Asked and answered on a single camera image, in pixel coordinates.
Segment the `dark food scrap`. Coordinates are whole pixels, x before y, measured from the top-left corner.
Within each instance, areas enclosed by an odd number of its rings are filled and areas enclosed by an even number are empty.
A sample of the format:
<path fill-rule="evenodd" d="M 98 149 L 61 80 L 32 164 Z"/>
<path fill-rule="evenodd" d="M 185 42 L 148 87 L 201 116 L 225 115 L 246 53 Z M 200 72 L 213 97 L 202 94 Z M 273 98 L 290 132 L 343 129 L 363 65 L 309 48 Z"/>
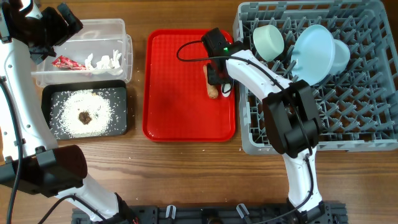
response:
<path fill-rule="evenodd" d="M 92 118 L 91 118 L 89 112 L 87 112 L 87 111 L 81 112 L 81 113 L 78 115 L 78 119 L 79 119 L 80 122 L 81 122 L 82 124 L 84 124 L 84 125 L 89 124 L 89 123 L 91 122 L 91 120 L 92 120 Z"/>

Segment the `red snack wrapper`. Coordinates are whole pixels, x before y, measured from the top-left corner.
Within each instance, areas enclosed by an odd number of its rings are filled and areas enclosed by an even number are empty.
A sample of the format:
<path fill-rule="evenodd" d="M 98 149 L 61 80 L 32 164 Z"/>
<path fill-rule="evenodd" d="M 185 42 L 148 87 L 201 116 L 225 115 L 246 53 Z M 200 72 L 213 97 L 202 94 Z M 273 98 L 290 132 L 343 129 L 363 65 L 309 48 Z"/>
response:
<path fill-rule="evenodd" d="M 79 64 L 78 62 L 71 60 L 63 55 L 56 58 L 52 65 L 57 68 L 66 68 L 69 70 L 86 70 L 84 65 Z"/>

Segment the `light blue bowl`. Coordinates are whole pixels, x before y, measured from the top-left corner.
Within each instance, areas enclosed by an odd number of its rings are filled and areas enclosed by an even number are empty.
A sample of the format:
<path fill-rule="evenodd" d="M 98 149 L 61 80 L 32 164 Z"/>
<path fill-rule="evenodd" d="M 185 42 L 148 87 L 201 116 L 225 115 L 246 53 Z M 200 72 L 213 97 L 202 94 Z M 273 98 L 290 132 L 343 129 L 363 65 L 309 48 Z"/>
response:
<path fill-rule="evenodd" d="M 334 40 L 335 57 L 330 68 L 330 75 L 337 75 L 342 73 L 350 60 L 350 51 L 348 46 L 341 40 Z"/>

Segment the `green bowl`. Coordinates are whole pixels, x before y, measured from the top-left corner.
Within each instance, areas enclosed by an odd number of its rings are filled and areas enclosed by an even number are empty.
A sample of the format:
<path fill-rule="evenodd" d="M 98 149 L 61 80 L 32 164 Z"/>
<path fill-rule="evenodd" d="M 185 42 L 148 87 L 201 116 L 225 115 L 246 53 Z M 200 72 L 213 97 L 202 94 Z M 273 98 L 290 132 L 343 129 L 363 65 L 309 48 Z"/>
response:
<path fill-rule="evenodd" d="M 253 42 L 257 53 L 267 62 L 274 60 L 284 51 L 283 36 L 273 25 L 255 28 Z"/>

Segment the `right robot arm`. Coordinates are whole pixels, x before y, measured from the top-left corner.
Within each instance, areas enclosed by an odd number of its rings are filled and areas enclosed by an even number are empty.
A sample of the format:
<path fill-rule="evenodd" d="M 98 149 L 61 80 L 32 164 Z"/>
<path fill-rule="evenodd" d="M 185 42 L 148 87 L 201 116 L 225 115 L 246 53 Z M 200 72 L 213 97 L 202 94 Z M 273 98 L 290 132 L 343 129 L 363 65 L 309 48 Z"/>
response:
<path fill-rule="evenodd" d="M 210 84 L 236 80 L 262 101 L 267 138 L 285 162 L 291 215 L 297 223 L 316 220 L 323 203 L 315 168 L 320 116 L 309 84 L 277 75 L 242 42 L 229 43 L 218 28 L 209 30 L 201 42 L 211 61 Z"/>

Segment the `white tissue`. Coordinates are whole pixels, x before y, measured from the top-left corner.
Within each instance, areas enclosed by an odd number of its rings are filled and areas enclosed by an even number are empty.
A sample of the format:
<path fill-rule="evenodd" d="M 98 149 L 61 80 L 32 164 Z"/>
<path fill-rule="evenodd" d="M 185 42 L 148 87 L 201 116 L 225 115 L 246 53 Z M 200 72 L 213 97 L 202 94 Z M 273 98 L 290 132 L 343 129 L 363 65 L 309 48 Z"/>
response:
<path fill-rule="evenodd" d="M 123 69 L 121 68 L 121 64 L 119 63 L 119 59 L 121 58 L 122 53 L 119 52 L 119 50 L 113 50 L 113 57 L 111 58 L 109 55 L 104 55 L 102 56 L 101 60 L 96 63 L 96 66 L 92 66 L 92 59 L 93 59 L 93 54 L 90 54 L 86 59 L 85 59 L 85 68 L 87 70 L 90 70 L 91 74 L 93 75 L 99 75 L 102 73 L 102 70 L 107 70 L 107 69 L 114 69 L 114 71 L 110 71 L 109 73 L 111 75 L 120 75 L 123 72 Z"/>

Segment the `light blue plate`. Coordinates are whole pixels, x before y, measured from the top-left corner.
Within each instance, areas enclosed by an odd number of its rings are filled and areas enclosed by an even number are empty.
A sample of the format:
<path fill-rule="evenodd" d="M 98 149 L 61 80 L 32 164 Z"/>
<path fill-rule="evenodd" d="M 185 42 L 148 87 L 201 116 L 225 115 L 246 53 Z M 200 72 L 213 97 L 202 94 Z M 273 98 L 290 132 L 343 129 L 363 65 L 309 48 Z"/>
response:
<path fill-rule="evenodd" d="M 291 61 L 295 61 L 292 75 L 310 86 L 322 81 L 331 70 L 335 57 L 333 36 L 325 27 L 306 28 L 295 42 Z"/>

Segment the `white plastic spoon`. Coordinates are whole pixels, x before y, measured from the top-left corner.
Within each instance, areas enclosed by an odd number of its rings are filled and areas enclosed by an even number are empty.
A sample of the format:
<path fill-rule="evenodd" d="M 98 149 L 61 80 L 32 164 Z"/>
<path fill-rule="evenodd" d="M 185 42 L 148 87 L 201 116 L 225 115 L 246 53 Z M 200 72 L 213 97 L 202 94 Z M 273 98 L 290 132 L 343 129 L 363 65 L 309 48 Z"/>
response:
<path fill-rule="evenodd" d="M 231 94 L 231 90 L 232 90 L 232 86 L 229 83 L 225 83 L 221 85 L 221 93 L 223 95 L 223 97 L 229 97 L 229 95 Z"/>

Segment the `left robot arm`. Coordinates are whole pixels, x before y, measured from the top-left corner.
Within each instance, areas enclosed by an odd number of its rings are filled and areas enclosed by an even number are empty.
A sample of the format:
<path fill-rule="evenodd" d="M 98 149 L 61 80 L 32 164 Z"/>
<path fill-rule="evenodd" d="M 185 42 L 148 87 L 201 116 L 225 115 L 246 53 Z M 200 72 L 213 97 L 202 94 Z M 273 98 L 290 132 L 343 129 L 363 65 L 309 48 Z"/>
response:
<path fill-rule="evenodd" d="M 82 30 L 66 4 L 34 12 L 29 1 L 1 2 L 1 136 L 5 163 L 1 184 L 11 188 L 6 221 L 16 193 L 41 194 L 70 202 L 94 223 L 138 223 L 114 192 L 88 174 L 76 145 L 61 147 L 47 125 L 32 82 L 31 63 L 54 56 L 54 48 Z"/>

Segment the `brown carrot piece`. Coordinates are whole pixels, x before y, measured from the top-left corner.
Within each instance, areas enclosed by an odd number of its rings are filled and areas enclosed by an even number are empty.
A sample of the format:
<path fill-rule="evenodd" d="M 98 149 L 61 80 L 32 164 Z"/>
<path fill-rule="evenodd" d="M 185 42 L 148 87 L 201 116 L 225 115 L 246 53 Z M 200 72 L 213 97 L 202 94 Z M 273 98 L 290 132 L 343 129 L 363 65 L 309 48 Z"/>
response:
<path fill-rule="evenodd" d="M 206 83 L 206 91 L 207 91 L 207 95 L 210 99 L 214 100 L 217 99 L 218 97 L 218 89 L 217 87 L 210 85 L 208 83 L 208 72 L 207 72 L 207 66 L 204 65 L 203 66 L 203 73 L 205 75 L 205 83 Z"/>

